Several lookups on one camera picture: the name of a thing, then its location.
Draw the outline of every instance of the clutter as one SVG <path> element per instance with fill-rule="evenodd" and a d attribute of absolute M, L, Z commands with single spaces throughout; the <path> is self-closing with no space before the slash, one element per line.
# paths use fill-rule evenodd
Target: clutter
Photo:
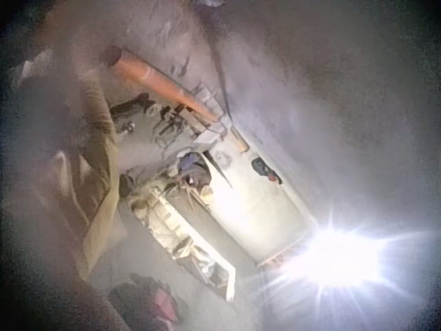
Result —
<path fill-rule="evenodd" d="M 251 161 L 251 165 L 260 176 L 268 177 L 269 181 L 277 181 L 279 185 L 282 183 L 282 179 L 265 163 L 265 161 L 262 160 L 262 158 L 255 158 Z"/>

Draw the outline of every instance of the bright light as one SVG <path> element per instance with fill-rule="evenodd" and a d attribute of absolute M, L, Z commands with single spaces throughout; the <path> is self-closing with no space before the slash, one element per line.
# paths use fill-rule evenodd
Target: bright light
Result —
<path fill-rule="evenodd" d="M 380 250 L 374 240 L 331 230 L 320 232 L 300 257 L 302 274 L 322 287 L 375 281 Z"/>

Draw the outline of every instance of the metal pipe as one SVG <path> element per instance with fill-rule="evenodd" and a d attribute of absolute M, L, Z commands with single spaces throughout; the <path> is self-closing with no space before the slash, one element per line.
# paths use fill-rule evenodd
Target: metal pipe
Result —
<path fill-rule="evenodd" d="M 131 79 L 170 101 L 185 104 L 199 113 L 208 123 L 218 120 L 218 117 L 193 95 L 136 55 L 112 46 L 105 52 L 103 60 L 122 77 Z"/>

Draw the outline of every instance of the clothing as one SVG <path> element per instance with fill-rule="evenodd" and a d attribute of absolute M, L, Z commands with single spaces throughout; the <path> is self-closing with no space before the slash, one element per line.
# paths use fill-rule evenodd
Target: clothing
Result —
<path fill-rule="evenodd" d="M 119 176 L 99 84 L 85 77 L 81 86 L 90 133 L 83 148 L 58 151 L 37 165 L 45 146 L 23 138 L 22 129 L 6 140 L 8 152 L 2 150 L 8 179 L 1 187 L 2 320 L 13 330 L 129 330 L 85 281 L 112 225 Z M 21 117 L 16 114 L 18 128 Z M 28 149 L 15 152 L 23 139 Z"/>
<path fill-rule="evenodd" d="M 119 200 L 116 133 L 110 112 L 94 77 L 81 82 L 82 106 L 89 125 L 84 148 L 58 151 L 36 178 L 17 183 L 2 201 L 12 215 L 27 219 L 39 215 L 50 230 L 47 240 L 61 241 L 66 263 L 72 261 L 87 279 L 110 233 Z"/>
<path fill-rule="evenodd" d="M 196 188 L 199 193 L 201 193 L 204 186 L 209 185 L 212 181 L 205 160 L 197 152 L 184 155 L 179 161 L 178 170 L 179 176 Z"/>

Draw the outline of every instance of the concrete wall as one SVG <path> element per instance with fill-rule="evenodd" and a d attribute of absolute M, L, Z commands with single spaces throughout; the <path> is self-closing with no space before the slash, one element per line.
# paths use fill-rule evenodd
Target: concrete wall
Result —
<path fill-rule="evenodd" d="M 273 256 L 306 233 L 308 221 L 285 192 L 285 185 L 253 170 L 251 161 L 259 156 L 257 153 L 249 150 L 241 154 L 227 139 L 209 152 L 231 183 L 230 187 L 209 164 L 214 191 L 210 210 L 256 262 Z"/>

